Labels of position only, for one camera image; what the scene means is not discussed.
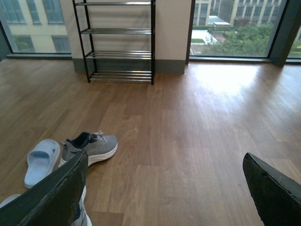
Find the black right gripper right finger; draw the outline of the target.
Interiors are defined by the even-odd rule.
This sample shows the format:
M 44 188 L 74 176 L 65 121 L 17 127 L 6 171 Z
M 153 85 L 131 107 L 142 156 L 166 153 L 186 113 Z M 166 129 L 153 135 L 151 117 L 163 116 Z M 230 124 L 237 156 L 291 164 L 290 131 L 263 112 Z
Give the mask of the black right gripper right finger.
M 251 197 L 265 226 L 301 224 L 301 185 L 252 153 L 243 159 Z

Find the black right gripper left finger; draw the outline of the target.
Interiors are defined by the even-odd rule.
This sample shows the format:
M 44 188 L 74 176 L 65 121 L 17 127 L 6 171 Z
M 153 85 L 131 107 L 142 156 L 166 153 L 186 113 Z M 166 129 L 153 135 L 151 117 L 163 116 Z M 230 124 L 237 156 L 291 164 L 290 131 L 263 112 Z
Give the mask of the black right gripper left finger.
M 0 209 L 2 226 L 69 226 L 86 183 L 88 156 L 80 151 Z

